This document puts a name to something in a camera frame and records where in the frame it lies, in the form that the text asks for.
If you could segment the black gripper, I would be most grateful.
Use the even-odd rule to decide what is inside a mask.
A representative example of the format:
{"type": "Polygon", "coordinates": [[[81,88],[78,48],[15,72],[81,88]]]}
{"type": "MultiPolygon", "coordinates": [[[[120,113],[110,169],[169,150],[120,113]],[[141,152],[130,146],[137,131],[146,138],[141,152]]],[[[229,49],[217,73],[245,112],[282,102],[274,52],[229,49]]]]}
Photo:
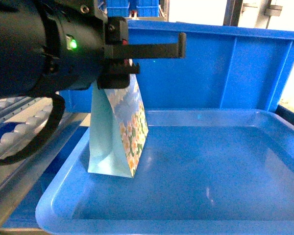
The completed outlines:
{"type": "Polygon", "coordinates": [[[109,17],[105,25],[103,69],[97,79],[99,89],[125,89],[130,75],[140,73],[139,63],[130,59],[174,59],[186,56],[186,34],[179,33],[175,44],[128,44],[128,23],[124,17],[109,17]]]}

